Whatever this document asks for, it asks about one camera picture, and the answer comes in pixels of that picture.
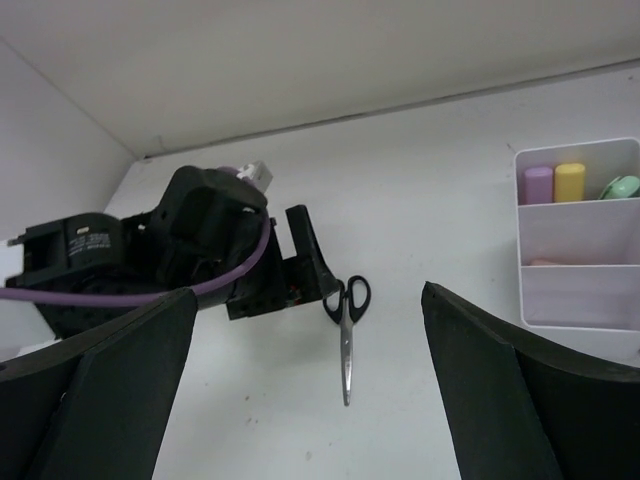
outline green object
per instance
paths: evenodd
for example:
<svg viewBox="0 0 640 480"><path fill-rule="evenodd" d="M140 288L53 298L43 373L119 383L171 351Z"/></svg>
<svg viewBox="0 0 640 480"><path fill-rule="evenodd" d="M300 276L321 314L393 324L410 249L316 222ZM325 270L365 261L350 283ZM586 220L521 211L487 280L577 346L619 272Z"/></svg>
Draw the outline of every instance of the green object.
<svg viewBox="0 0 640 480"><path fill-rule="evenodd" d="M638 196L640 178L633 175L614 178L600 194L599 200L618 200Z"/></svg>

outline purple cylinder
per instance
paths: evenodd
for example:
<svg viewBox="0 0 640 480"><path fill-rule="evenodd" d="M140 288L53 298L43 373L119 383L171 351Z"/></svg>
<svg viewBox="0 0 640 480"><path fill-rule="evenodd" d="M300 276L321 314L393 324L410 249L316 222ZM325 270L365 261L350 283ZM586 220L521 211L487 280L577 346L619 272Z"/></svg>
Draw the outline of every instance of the purple cylinder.
<svg viewBox="0 0 640 480"><path fill-rule="evenodd" d="M553 169L532 167L524 171L524 205L553 202Z"/></svg>

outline storage box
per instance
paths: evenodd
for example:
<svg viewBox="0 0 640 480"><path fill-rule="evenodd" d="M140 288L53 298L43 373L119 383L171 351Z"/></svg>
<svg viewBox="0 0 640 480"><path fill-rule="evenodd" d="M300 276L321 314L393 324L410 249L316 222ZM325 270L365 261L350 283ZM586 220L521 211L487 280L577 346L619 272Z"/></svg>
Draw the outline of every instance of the storage box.
<svg viewBox="0 0 640 480"><path fill-rule="evenodd" d="M586 167L585 201L522 205L527 168L569 162ZM515 170L523 323L640 331L640 198L597 200L615 177L640 176L638 141L527 150L516 155ZM534 260L558 265L531 266ZM625 355L638 348L627 345Z"/></svg>

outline yellow cylinder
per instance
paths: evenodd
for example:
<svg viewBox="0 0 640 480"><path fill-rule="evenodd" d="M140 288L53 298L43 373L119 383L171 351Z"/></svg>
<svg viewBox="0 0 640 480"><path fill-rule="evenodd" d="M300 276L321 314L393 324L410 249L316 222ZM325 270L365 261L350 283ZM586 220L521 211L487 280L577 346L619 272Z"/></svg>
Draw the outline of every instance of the yellow cylinder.
<svg viewBox="0 0 640 480"><path fill-rule="evenodd" d="M561 203L584 200L585 170L582 163L558 165L553 177L553 201Z"/></svg>

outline black scissors handle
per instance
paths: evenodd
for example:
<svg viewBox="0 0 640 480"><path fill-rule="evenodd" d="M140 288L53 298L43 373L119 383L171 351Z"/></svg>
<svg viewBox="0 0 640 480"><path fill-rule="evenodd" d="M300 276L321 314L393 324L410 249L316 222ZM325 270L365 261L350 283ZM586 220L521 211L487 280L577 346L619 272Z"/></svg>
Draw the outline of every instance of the black scissors handle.
<svg viewBox="0 0 640 480"><path fill-rule="evenodd" d="M353 287L357 284L361 283L364 285L366 290L366 297L364 302L359 307L356 306L355 300L353 297ZM364 312L369 308L369 304L371 303L371 286L366 278L361 275L354 275L347 281L347 286L345 287L344 282L342 280L338 280L338 285L340 286L339 298L338 298L338 307L334 310L329 307L327 303L327 299L322 300L322 306L324 307L324 311L327 312L327 315L333 320L335 323L340 325L342 322L342 318L344 316L344 301L347 300L349 305L349 316L353 323L356 323L358 320L362 318Z"/></svg>

